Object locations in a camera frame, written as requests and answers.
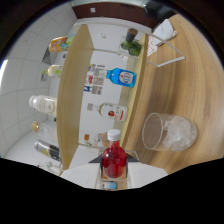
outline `bottle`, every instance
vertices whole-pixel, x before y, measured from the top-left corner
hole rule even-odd
[[[114,84],[130,88],[132,88],[136,82],[136,73],[120,68],[115,68],[113,70],[96,69],[94,76],[105,77],[110,79]]]
[[[38,139],[34,143],[34,148],[45,156],[61,162],[61,156],[58,147]]]
[[[100,106],[89,103],[87,110],[98,111],[102,117],[118,121],[126,121],[128,116],[127,107],[112,103],[103,103]]]
[[[93,139],[85,134],[83,143],[94,147],[107,147],[109,141],[107,140],[107,133],[99,133]]]
[[[137,33],[138,31],[136,29],[129,29],[125,41],[121,43],[121,48],[128,50],[130,55],[138,57],[141,52],[142,45],[139,44],[138,41],[134,40]]]
[[[49,44],[49,50],[52,53],[57,53],[60,51],[68,51],[69,47],[72,44],[72,41],[75,37],[75,34],[71,34],[68,36],[58,37],[51,40]]]
[[[107,178],[119,178],[125,172],[126,153],[120,147],[121,132],[118,129],[108,131],[109,147],[102,154],[103,172]]]
[[[57,127],[51,127],[46,123],[34,121],[32,123],[32,131],[36,132],[40,137],[48,138],[54,142],[58,142]]]
[[[56,116],[57,98],[43,95],[31,96],[29,105],[42,113]]]
[[[63,66],[62,65],[51,65],[48,68],[48,75],[50,77],[57,77],[61,78],[61,73],[62,73]]]

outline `glass cup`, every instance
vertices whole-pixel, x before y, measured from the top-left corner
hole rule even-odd
[[[142,140],[147,149],[156,151],[182,151],[197,138],[195,124],[176,115],[151,113],[142,129]]]

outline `dark bottle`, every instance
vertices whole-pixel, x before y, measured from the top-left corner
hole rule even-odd
[[[34,143],[34,148],[45,156],[61,162],[59,148],[55,145],[50,145],[47,142],[36,140]]]
[[[120,147],[120,130],[112,129],[108,131],[109,147],[106,148],[102,155],[103,170],[107,178],[119,178],[125,172],[126,153]]]
[[[125,41],[121,43],[121,48],[128,50],[129,54],[132,56],[139,56],[142,49],[142,45],[134,40],[137,33],[138,31],[136,29],[129,29]]]

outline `drinking glass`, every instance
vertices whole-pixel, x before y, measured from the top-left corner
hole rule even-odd
[[[144,146],[156,151],[185,150],[197,135],[197,128],[189,119],[163,113],[151,113],[142,129]]]

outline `bottle label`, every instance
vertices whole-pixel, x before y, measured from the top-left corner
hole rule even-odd
[[[47,97],[42,98],[38,104],[39,111],[42,113],[53,114],[56,113],[55,100]]]
[[[93,86],[92,88],[92,94],[101,95],[103,91],[103,87],[100,86]]]
[[[119,121],[125,121],[128,114],[127,107],[120,105],[105,104],[102,110],[104,117]]]
[[[119,80],[125,84],[131,84],[133,80],[133,74],[130,72],[121,72],[119,75]]]
[[[93,85],[102,86],[104,82],[104,78],[102,77],[94,77],[93,79]]]

